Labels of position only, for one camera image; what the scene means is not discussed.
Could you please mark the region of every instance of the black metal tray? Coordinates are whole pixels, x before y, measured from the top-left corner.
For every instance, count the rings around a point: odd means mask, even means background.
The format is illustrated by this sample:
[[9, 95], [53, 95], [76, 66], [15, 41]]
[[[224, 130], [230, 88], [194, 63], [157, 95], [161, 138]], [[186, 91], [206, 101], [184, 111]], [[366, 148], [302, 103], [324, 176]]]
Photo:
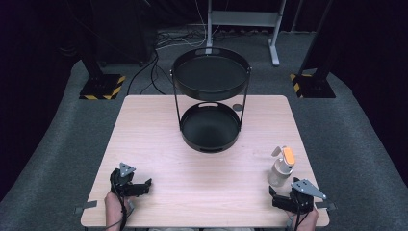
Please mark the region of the black metal tray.
[[241, 123], [230, 107], [217, 102], [203, 102], [184, 112], [180, 129], [188, 146], [200, 152], [216, 153], [235, 143]]
[[239, 94], [249, 83], [250, 66], [238, 53], [223, 48], [198, 48], [173, 64], [174, 85], [185, 95], [218, 101]]

